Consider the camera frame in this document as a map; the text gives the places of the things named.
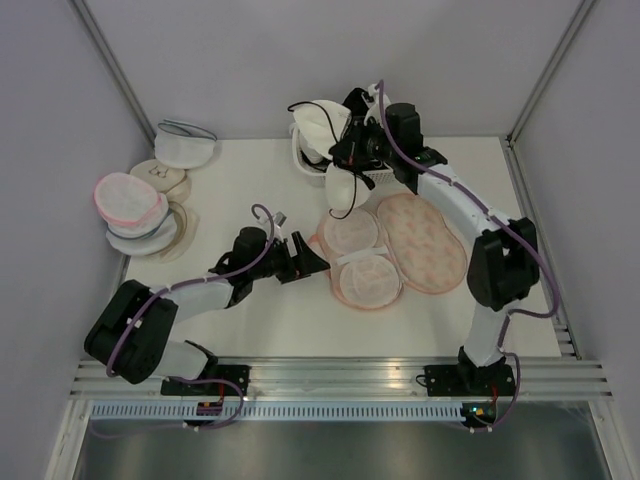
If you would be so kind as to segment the floral peach laundry bag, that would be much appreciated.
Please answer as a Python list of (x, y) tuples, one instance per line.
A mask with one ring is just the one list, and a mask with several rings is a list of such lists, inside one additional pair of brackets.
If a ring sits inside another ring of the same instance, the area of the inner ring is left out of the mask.
[(330, 265), (334, 296), (360, 310), (388, 307), (406, 287), (445, 294), (467, 270), (463, 244), (441, 212), (408, 193), (388, 196), (373, 210), (356, 208), (344, 219), (326, 215), (309, 244)]

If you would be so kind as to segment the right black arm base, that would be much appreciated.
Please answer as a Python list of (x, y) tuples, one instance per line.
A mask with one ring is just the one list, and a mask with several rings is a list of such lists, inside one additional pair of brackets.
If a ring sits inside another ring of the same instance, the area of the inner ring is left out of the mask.
[(500, 362), (482, 368), (463, 364), (427, 365), (424, 375), (430, 397), (505, 397), (516, 391), (511, 367)]

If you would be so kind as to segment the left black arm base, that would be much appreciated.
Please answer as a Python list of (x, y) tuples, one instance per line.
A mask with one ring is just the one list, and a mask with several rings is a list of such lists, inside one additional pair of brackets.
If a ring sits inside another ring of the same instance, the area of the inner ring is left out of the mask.
[(251, 367), (243, 364), (210, 365), (196, 379), (197, 384), (170, 378), (162, 382), (160, 392), (163, 396), (240, 397), (247, 394), (250, 371)]

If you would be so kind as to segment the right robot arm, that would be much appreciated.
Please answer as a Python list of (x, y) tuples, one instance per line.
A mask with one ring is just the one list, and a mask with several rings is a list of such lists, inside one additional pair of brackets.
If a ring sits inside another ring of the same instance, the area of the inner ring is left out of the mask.
[(331, 162), (325, 192), (332, 209), (346, 212), (362, 205), (358, 196), (374, 188), (365, 167), (379, 162), (414, 195), (443, 212), (470, 244), (466, 282), (476, 307), (458, 355), (456, 381), (469, 395), (482, 393), (493, 381), (492, 371), (506, 361), (502, 341), (507, 315), (540, 279), (534, 223), (490, 209), (459, 180), (447, 159), (425, 145), (414, 105), (385, 105), (372, 114), (332, 102), (326, 110), (329, 140), (319, 151)]

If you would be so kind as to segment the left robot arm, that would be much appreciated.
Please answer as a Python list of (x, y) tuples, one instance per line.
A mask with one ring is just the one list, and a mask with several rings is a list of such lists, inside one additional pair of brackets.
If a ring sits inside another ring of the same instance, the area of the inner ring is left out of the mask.
[(204, 277), (157, 291), (137, 280), (122, 283), (87, 334), (84, 351), (109, 376), (133, 385), (154, 374), (182, 377), (195, 395), (209, 395), (218, 384), (215, 357), (192, 341), (172, 341), (174, 325), (238, 305), (257, 280), (274, 277), (284, 285), (330, 269), (298, 231), (291, 239), (294, 254), (286, 240), (245, 227)]

